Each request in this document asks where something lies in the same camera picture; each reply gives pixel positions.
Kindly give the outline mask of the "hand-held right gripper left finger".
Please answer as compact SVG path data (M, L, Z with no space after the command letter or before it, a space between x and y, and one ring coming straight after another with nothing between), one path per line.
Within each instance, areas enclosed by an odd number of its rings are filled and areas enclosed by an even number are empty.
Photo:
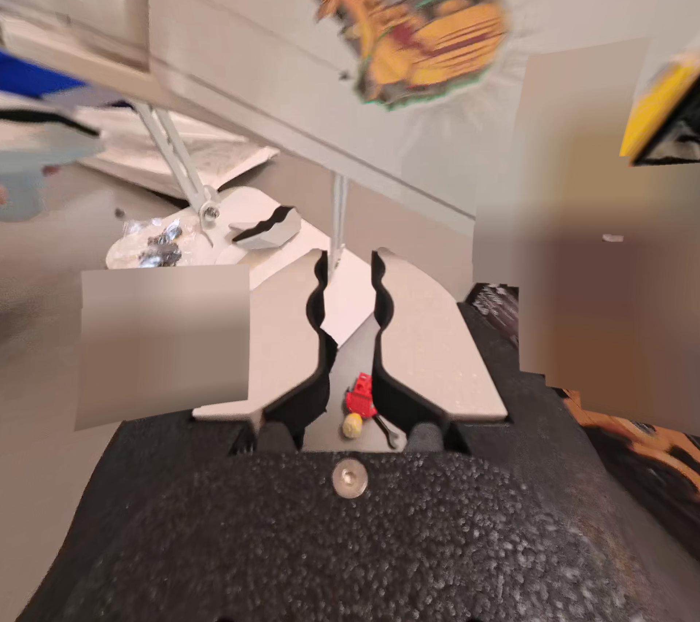
M330 395L336 342L322 329L328 253L313 249L255 289L250 301L249 395L192 411L200 422L284 425L300 450Z

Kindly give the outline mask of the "loose grey black-edged part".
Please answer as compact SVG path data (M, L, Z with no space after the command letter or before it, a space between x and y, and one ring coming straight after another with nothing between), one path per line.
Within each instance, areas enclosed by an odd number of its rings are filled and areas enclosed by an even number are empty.
M245 251L277 250L293 240L301 230L302 218L294 206L277 206L269 218L243 229L230 225L232 244Z

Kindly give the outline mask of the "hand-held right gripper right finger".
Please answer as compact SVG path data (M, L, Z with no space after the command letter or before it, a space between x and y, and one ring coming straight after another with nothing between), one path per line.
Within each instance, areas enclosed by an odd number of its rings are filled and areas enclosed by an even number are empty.
M387 248L372 251L371 282L372 397L380 416L407 439L432 425L458 449L464 426L507 426L508 409L456 299Z

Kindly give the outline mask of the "white book stand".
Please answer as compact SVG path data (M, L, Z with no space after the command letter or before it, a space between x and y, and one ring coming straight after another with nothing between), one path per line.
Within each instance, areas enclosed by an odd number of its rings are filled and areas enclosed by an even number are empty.
M186 260L193 264L234 263L234 222L270 214L273 203L249 187L219 195L202 183L170 113L178 113L235 135L249 137L334 173L332 235L312 233L302 222L290 251L277 251L253 271L256 288L312 247L326 245L329 283L324 292L323 330L343 345L370 316L374 289L370 266L344 250L346 198L350 181L383 191L404 206L425 205L432 216L461 234L473 232L473 212L454 205L429 181L429 174L463 190L470 180L454 166L464 162L468 122L463 101L388 111L361 106L351 96L342 67L308 56L289 42L246 21L186 22L176 30L174 57L149 53L148 68L81 42L70 27L25 20L1 11L1 47L13 57L117 92L139 115L156 149L188 201L180 214L194 226Z

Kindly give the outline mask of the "red lego minifigure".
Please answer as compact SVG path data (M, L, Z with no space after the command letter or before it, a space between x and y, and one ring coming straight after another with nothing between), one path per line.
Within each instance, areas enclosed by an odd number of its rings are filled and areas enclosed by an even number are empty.
M357 439L367 421L379 416L372 397L372 377L361 372L345 392L345 416L341 430L348 440Z

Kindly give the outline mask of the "lego instruction booklet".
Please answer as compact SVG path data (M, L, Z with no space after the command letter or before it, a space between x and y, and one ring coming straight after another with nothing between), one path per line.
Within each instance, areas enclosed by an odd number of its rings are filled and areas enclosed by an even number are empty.
M457 229L493 208L526 66L588 52L643 84L699 0L1 0L170 98Z

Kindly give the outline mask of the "clear bag of screws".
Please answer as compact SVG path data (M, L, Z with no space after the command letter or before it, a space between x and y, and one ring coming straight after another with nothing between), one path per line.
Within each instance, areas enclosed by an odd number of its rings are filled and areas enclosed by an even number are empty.
M106 256L109 270L176 267L183 259L180 219L170 223L163 219L126 221L119 240Z

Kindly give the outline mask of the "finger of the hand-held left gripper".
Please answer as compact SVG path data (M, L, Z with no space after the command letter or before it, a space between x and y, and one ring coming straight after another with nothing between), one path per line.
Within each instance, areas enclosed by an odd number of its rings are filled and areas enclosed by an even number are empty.
M60 111L1 108L1 221L40 215L45 169L92 157L103 148L99 130Z

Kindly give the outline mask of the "black lego wrench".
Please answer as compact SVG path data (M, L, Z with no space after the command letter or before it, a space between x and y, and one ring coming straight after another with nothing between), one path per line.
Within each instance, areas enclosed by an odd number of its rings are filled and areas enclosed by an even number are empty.
M390 451L402 452L404 451L407 444L407 436L404 432L391 425L390 422L385 420L380 414L373 417L374 423L380 429L381 433L386 439L388 448Z

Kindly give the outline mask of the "black lego set box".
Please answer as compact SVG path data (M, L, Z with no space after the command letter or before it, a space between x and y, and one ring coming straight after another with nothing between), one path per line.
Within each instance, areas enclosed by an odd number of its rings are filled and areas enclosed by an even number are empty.
M531 57L468 301L639 499L699 514L699 47Z

